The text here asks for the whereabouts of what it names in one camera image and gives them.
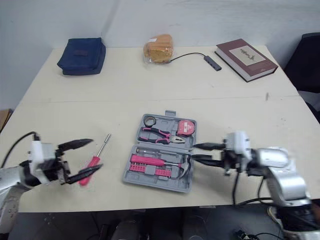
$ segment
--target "hammer head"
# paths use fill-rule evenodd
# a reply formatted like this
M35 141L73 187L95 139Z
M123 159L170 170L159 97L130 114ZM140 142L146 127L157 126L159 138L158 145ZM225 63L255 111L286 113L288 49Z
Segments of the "hammer head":
M181 174L178 176L178 179L182 178L189 172L191 164L190 164L190 155L183 156L183 163L179 164L180 169L182 170Z

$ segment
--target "screwdriver shaft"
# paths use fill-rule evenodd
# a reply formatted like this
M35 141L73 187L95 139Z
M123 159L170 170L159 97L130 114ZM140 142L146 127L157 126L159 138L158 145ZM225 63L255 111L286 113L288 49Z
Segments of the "screwdriver shaft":
M111 137L111 134L109 133L109 134L106 136L106 138L105 138L105 140L104 140L104 143L103 143L103 145L101 146L98 154L96 155L97 157L99 157L100 153L101 153L102 150L104 149L104 147L105 147L105 145L107 144L107 142L109 141L110 137Z

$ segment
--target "blue bag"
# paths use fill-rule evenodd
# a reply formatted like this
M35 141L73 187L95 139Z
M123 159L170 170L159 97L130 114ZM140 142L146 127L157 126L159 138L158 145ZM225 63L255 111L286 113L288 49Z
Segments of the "blue bag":
M68 40L57 65L64 75L93 75L101 72L106 47L99 38L72 38Z

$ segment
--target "bread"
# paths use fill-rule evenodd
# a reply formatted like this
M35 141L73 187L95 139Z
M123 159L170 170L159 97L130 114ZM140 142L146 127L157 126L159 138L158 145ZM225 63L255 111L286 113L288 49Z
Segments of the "bread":
M168 63L173 52L173 41L169 34L154 36L143 47L144 56L158 64Z

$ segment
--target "screwdriver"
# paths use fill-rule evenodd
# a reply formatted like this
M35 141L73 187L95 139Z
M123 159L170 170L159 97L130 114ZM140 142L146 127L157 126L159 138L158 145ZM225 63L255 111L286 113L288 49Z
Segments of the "screwdriver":
M107 144L107 142L109 141L110 137L111 137L111 134L109 133L109 134L106 136L106 138L105 138L105 140L104 140L104 142L103 142L103 145L102 145L102 147L100 148L98 154L97 154L96 156L93 156L93 157L92 157L92 159L91 159L90 163L88 164L87 168L96 166L96 165L99 163L99 161L100 161L99 155L100 155L100 153L102 152L102 150L104 149L104 147L105 147L105 145ZM80 181L79 181L79 184L80 184L81 186L87 185L87 184L89 183L89 181L90 181L91 176L88 176L88 177L80 180Z

